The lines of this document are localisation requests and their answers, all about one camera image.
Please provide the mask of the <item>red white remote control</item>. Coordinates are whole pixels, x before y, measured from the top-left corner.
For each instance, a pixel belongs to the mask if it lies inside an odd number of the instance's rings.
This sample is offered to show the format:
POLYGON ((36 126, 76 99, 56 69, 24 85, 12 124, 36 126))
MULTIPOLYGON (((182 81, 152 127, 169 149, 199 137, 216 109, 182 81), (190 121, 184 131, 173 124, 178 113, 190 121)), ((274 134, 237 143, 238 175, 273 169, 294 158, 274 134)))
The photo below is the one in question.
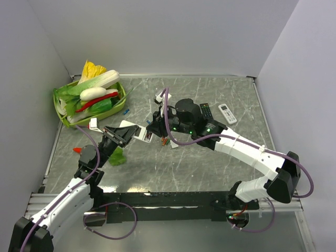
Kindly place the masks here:
POLYGON ((146 127, 143 127, 141 125, 126 121, 126 120, 122 120, 119 127, 129 127, 129 126, 138 126, 138 129, 136 130, 135 134, 132 136, 133 139, 136 140, 140 140, 143 142, 147 142, 150 143, 152 140, 152 133, 149 132, 146 127))

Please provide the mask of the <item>white battery cover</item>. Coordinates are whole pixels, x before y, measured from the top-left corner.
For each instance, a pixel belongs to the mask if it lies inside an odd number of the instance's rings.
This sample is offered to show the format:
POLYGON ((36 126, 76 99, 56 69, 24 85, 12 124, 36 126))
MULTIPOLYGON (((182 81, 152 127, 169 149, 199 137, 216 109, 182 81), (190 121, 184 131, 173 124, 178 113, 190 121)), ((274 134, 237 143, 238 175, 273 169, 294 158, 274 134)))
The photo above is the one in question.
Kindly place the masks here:
POLYGON ((176 144, 175 142, 173 142, 172 140, 170 141, 170 144, 171 144, 171 147, 172 147, 173 149, 179 147, 179 145, 176 144))

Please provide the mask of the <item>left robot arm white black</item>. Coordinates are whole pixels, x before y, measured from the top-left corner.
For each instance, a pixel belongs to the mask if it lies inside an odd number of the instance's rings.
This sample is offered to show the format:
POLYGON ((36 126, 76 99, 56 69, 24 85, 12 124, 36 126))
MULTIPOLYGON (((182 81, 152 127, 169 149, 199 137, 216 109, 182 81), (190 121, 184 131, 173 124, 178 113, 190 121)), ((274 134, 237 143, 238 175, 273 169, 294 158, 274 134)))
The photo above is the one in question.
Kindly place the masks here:
POLYGON ((98 186, 101 168, 118 147, 125 147, 139 126, 101 130, 100 143, 82 148, 78 169, 69 184, 47 206, 30 218, 21 217, 14 225, 9 251, 53 251, 62 233, 85 212, 103 207, 103 190, 98 186))

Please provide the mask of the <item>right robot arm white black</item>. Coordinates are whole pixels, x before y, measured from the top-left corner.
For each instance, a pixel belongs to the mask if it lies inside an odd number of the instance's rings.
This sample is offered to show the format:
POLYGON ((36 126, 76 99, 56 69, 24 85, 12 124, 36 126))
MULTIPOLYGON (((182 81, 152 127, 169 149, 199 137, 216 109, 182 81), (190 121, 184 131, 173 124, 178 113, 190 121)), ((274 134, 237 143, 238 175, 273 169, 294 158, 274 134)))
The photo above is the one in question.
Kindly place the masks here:
POLYGON ((157 96, 154 101, 159 110, 153 113, 148 131, 161 138, 171 136, 172 132, 189 134, 191 144, 228 154, 263 174, 260 178, 234 184, 229 193, 233 208, 241 209, 262 197, 284 204, 291 202, 301 176, 295 153, 273 152, 245 139, 226 125, 204 116, 192 99, 182 99, 174 107, 167 106, 163 96, 157 96))

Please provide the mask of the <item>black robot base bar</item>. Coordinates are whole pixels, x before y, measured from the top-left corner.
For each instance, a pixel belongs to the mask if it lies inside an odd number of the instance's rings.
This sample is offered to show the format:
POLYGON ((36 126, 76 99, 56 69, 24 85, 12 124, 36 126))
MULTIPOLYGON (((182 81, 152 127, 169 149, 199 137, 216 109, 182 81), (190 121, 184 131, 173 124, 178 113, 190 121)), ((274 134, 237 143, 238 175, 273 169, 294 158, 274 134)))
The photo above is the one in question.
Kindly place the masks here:
POLYGON ((99 187, 89 193, 92 210, 105 212, 107 223, 209 219, 225 222, 229 212, 258 210, 257 200, 248 203, 227 191, 105 193, 99 187))

